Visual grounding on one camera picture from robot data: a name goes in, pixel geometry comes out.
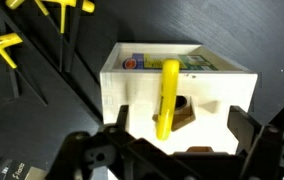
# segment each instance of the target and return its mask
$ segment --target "white box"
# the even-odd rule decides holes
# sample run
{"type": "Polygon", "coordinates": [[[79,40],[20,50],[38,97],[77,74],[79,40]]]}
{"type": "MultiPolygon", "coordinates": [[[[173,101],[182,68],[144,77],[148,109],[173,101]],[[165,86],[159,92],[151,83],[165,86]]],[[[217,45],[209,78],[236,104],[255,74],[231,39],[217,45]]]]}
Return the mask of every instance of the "white box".
{"type": "Polygon", "coordinates": [[[171,154],[191,146],[210,146],[234,154],[238,141],[227,128],[230,105],[248,111],[257,74],[222,59],[202,45],[117,43],[100,72],[104,123],[115,123],[121,105],[129,105],[127,131],[171,154]],[[181,70],[177,95],[191,101],[195,121],[159,141],[155,121],[161,70],[127,70],[121,63],[132,53],[201,55],[218,71],[181,70]]]}

